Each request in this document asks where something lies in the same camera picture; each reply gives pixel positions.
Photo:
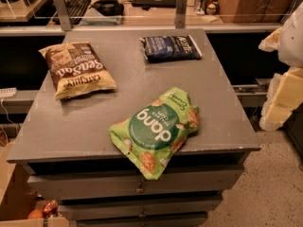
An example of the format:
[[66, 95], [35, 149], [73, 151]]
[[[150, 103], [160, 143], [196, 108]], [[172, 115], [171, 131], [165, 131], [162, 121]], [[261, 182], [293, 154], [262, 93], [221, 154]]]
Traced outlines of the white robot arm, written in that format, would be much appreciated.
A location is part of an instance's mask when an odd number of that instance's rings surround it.
[[285, 73], [274, 74], [261, 110], [260, 127], [276, 131], [303, 103], [303, 3], [258, 48], [276, 50], [278, 59], [289, 66]]

